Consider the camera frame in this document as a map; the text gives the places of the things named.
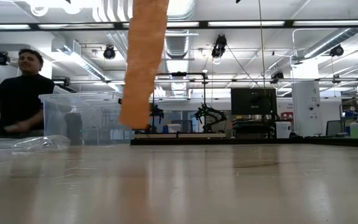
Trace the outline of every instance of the black t-shirt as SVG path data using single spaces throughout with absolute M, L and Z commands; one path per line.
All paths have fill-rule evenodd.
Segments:
M 25 121 L 36 115 L 42 104 L 39 95 L 52 94 L 55 84 L 41 75 L 8 78 L 0 84 L 1 126 Z M 32 130 L 43 129 L 40 123 Z

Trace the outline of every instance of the computer monitor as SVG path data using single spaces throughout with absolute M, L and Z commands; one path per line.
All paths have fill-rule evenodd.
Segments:
M 274 88 L 232 88 L 231 114 L 277 114 L 277 97 Z
M 339 133 L 345 132 L 345 125 L 342 121 L 327 121 L 326 136 L 336 137 Z

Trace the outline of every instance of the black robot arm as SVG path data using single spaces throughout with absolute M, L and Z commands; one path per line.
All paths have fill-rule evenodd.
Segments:
M 164 119 L 164 110 L 161 110 L 160 108 L 158 108 L 158 105 L 154 105 L 154 108 L 152 108 L 152 110 L 150 111 L 150 116 L 160 117 L 158 123 L 161 124 L 161 119 Z
M 227 118 L 226 116 L 224 115 L 224 113 L 222 111 L 218 111 L 212 107 L 208 107 L 206 104 L 202 104 L 200 108 L 198 108 L 198 111 L 197 113 L 195 113 L 195 116 L 196 116 L 196 119 L 198 121 L 200 121 L 200 123 L 202 124 L 203 122 L 201 121 L 201 117 L 211 117 L 214 119 L 213 122 L 211 123 L 206 123 L 203 127 L 204 129 L 204 132 L 207 133 L 207 132 L 212 132 L 212 126 L 215 125 L 215 124 L 218 124 L 222 121 L 226 121 Z

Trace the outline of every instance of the plastic bag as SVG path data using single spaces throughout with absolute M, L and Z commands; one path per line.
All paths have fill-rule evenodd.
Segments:
M 12 147 L 14 152 L 48 152 L 66 150 L 69 146 L 70 140 L 65 136 L 44 136 L 20 139 Z

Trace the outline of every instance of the man's arm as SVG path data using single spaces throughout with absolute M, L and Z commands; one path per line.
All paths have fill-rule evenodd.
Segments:
M 26 133 L 31 130 L 31 127 L 41 123 L 43 120 L 44 111 L 40 110 L 30 119 L 5 127 L 5 130 L 9 133 Z

